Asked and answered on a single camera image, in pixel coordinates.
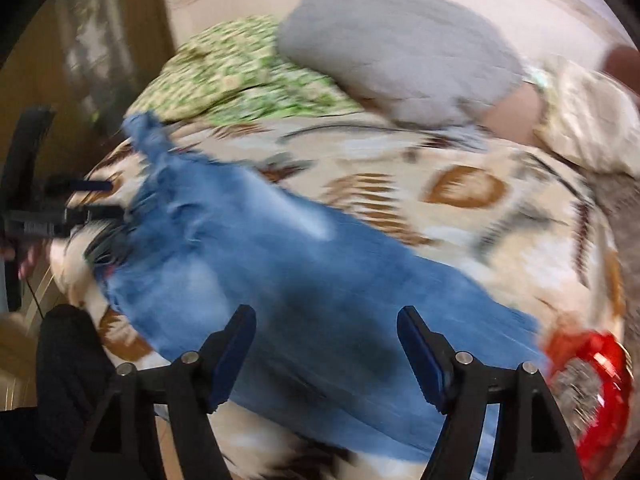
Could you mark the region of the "person left hand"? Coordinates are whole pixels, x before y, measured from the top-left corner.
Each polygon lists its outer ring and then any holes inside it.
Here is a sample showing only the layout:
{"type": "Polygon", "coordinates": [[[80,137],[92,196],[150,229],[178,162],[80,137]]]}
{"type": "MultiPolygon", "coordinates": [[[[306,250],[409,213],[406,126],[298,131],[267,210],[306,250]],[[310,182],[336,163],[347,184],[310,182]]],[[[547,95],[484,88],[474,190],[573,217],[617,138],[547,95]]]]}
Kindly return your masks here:
{"type": "Polygon", "coordinates": [[[27,280],[34,272],[38,261],[46,252],[48,244],[43,240],[32,243],[24,252],[17,252],[8,242],[1,243],[1,259],[17,263],[17,276],[21,281],[27,280]]]}

